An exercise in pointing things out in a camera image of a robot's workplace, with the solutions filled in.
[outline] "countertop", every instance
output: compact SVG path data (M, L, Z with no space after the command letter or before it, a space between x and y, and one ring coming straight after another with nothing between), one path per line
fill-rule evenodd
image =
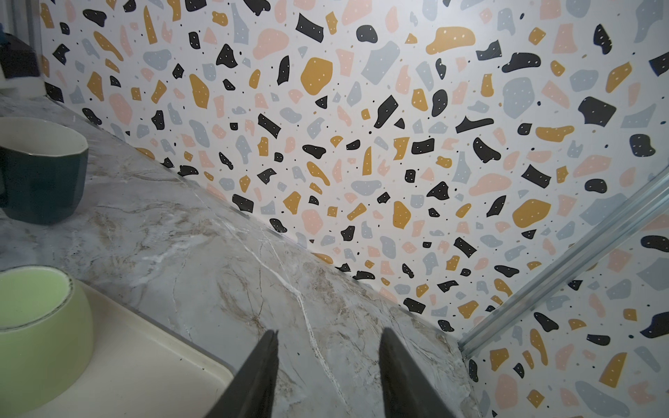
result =
M69 126L90 146L70 218L40 226L0 211L0 270L60 268L233 373L265 330L279 330L274 417L382 417L384 327L457 416L479 416L452 337L47 98L0 96L0 115Z

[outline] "mug rim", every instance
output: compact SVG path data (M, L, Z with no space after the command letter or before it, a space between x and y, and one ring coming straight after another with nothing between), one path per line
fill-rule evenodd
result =
M4 332L11 332L11 331L18 331L18 330L23 330L24 328L28 328L30 326L36 325L40 322L43 322L47 320L48 318L52 317L55 315L58 311L60 311L72 298L74 297L74 281L70 277L69 274L66 272L62 271L61 269L57 269L55 267L50 267L50 266L39 266L37 264L29 264L27 266L19 266L19 267L14 267L10 268L7 270L3 270L0 272L0 275L9 273L9 272L14 272L16 270L49 270L55 273L59 273L65 277L68 281L68 293L65 295L65 298L53 309L51 309L49 312L45 313L44 315L40 316L39 318L33 319L31 321L25 322L23 324L19 325L12 325L12 326L0 326L0 334L3 334Z
M66 152L66 153L61 153L61 154L48 154L48 153L42 153L42 152L28 152L28 151L25 151L25 150L16 149L12 146L5 146L5 145L2 145L2 144L0 144L0 148L5 148L5 149L12 150L12 151L15 151L15 152L20 152L21 154L26 154L26 155L48 156L48 157L53 157L53 158L57 158L57 157L60 157L60 156L68 156L68 155L79 155L79 154L82 154L83 152L86 152L89 148L88 147L88 140L80 132L78 132L78 131L76 131L76 130L68 127L68 126L64 126L64 125L61 125L59 123L52 122L51 120L46 120L46 119L41 119L41 118L32 118L32 117L29 117L29 116L3 116L3 117L0 117L0 129L3 128L2 125L3 125L4 122L11 122L11 121L16 121L16 120L29 120L29 121L33 121L34 123L46 123L48 125L52 125L52 127L56 128L56 129L67 130L67 131L69 131L70 134L74 135L74 137L79 141L80 144L83 145L83 148L82 148L81 151L78 151L78 152Z

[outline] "dark green cup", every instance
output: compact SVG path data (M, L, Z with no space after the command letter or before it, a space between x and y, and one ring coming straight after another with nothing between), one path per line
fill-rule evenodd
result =
M62 221L82 198L87 162L79 132L42 119L0 118L0 207L18 221Z

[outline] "metal trim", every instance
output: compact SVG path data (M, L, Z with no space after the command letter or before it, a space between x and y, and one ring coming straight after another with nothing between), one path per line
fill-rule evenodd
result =
M495 309L459 342L465 358L474 356L522 314L638 232L669 207L669 167L595 226L559 259Z

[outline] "bowl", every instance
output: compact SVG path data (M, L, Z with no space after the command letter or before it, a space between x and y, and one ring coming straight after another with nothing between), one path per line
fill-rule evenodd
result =
M44 266L0 273L0 417L56 398L92 353L91 309L76 280Z

